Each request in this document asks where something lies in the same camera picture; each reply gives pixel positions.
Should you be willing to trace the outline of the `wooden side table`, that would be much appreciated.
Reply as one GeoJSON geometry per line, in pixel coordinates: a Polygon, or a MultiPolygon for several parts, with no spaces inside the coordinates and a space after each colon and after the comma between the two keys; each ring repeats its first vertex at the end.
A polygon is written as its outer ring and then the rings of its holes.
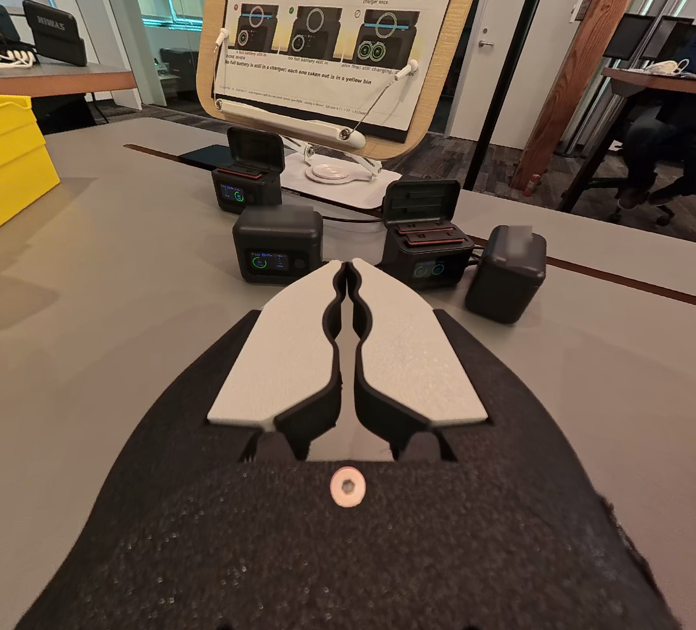
{"type": "Polygon", "coordinates": [[[593,189],[609,189],[620,186],[621,178],[596,178],[599,166],[608,154],[610,145],[616,138],[617,130],[636,104],[636,97],[643,91],[662,91],[679,95],[695,95],[695,80],[680,78],[677,75],[655,75],[641,70],[613,69],[602,70],[602,76],[610,80],[612,96],[618,99],[617,105],[608,110],[608,117],[600,131],[599,139],[580,166],[574,180],[563,192],[557,211],[570,213],[580,197],[593,189]]]}

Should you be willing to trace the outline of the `black metal leg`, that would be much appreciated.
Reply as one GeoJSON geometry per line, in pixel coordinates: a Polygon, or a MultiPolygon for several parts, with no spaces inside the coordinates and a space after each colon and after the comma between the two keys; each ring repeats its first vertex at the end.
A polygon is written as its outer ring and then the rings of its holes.
{"type": "Polygon", "coordinates": [[[492,140],[492,136],[498,123],[505,99],[508,95],[509,87],[514,74],[517,70],[518,62],[521,57],[524,45],[527,40],[530,28],[541,0],[524,0],[518,22],[511,37],[509,49],[505,61],[500,71],[500,76],[492,95],[489,109],[486,113],[480,136],[465,174],[462,185],[463,190],[473,191],[477,177],[484,164],[487,150],[492,140]]]}

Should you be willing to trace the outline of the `brown wooden post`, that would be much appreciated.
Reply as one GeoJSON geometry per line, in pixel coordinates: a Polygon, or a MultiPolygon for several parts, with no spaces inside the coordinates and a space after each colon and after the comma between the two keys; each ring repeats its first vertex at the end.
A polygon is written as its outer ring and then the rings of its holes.
{"type": "Polygon", "coordinates": [[[591,0],[539,113],[510,187],[526,189],[543,175],[631,0],[591,0]]]}

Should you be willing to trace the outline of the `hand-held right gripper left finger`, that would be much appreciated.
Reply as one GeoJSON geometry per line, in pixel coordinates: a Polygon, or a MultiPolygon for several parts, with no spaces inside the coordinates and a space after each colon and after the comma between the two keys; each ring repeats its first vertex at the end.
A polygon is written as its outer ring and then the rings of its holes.
{"type": "Polygon", "coordinates": [[[332,260],[263,307],[210,410],[219,426],[281,429],[337,378],[344,263],[332,260]]]}

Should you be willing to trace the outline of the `white clip bar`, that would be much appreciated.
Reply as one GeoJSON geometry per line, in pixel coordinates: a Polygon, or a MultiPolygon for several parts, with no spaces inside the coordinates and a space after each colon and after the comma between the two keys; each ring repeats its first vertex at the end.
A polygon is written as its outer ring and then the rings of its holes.
{"type": "Polygon", "coordinates": [[[367,145],[367,139],[360,131],[341,125],[298,119],[222,98],[215,99],[214,104],[217,111],[231,123],[273,132],[282,137],[348,152],[360,151],[367,145]]]}

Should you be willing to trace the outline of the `black computer monitor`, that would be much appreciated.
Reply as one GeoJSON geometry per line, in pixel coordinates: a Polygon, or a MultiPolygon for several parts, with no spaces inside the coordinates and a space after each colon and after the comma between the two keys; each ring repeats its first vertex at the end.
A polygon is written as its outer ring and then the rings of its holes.
{"type": "Polygon", "coordinates": [[[614,31],[603,58],[621,61],[682,59],[694,39],[694,18],[626,13],[614,31]]]}

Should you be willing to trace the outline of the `black battery charger case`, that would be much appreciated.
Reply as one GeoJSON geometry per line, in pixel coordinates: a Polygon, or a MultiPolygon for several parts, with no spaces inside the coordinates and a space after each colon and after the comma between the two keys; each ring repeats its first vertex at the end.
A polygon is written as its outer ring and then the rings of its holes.
{"type": "Polygon", "coordinates": [[[232,236],[247,283],[288,285],[324,265],[324,220],[309,206],[246,208],[232,236]]]}
{"type": "Polygon", "coordinates": [[[455,180],[399,180],[388,185],[381,208],[386,239],[379,269],[414,290],[457,286],[474,250],[474,242],[452,223],[459,193],[455,180]],[[397,233],[396,225],[426,221],[451,222],[468,244],[406,247],[406,236],[397,233]]]}
{"type": "Polygon", "coordinates": [[[546,239],[530,225],[492,230],[464,299],[465,310],[517,323],[546,278],[546,239]]]}
{"type": "Polygon", "coordinates": [[[240,214],[244,209],[282,204],[281,173],[285,168],[285,148],[279,135],[260,130],[231,127],[228,143],[232,165],[264,170],[257,181],[212,172],[214,191],[224,212],[240,214]]]}

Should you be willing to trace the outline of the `yellow plastic bin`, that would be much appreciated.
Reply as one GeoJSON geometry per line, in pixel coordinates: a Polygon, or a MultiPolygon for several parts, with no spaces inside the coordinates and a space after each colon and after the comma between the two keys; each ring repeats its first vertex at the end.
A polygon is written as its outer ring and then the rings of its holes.
{"type": "Polygon", "coordinates": [[[60,182],[30,97],[1,95],[1,225],[60,182]]]}

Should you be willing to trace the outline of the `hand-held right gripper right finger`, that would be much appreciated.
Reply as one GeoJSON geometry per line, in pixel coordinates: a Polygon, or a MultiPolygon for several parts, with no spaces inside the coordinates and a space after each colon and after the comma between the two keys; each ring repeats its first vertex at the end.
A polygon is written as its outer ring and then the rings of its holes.
{"type": "Polygon", "coordinates": [[[483,423],[479,395],[434,309],[421,295],[355,258],[354,310],[365,313],[360,364],[367,388],[428,427],[483,423]]]}

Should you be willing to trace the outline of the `wooden work table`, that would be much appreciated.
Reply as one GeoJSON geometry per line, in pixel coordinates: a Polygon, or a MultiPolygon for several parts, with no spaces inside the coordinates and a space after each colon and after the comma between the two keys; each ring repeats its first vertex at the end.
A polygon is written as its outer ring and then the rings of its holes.
{"type": "Polygon", "coordinates": [[[100,63],[88,63],[84,67],[60,62],[44,62],[31,68],[1,65],[1,95],[40,98],[135,88],[136,80],[130,69],[100,63]]]}

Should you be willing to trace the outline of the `dark flat mat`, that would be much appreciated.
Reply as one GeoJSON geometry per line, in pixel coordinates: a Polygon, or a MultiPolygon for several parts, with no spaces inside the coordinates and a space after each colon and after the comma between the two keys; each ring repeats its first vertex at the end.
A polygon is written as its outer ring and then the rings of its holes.
{"type": "Polygon", "coordinates": [[[178,158],[181,163],[207,171],[229,169],[232,165],[229,146],[220,144],[199,148],[179,155],[178,158]]]}

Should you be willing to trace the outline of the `white base mat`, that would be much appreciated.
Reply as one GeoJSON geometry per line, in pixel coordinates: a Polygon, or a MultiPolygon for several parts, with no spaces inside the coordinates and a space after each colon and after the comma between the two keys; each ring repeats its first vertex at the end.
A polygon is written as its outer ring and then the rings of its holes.
{"type": "MultiPolygon", "coordinates": [[[[342,158],[320,155],[320,162],[333,162],[344,159],[352,161],[353,156],[344,155],[342,158]]],[[[351,182],[345,185],[326,185],[313,182],[305,176],[306,165],[301,153],[292,153],[285,158],[285,168],[281,173],[281,186],[308,198],[325,200],[339,206],[356,210],[372,210],[378,208],[384,199],[388,185],[401,178],[399,173],[382,171],[376,179],[370,182],[351,182]]]]}

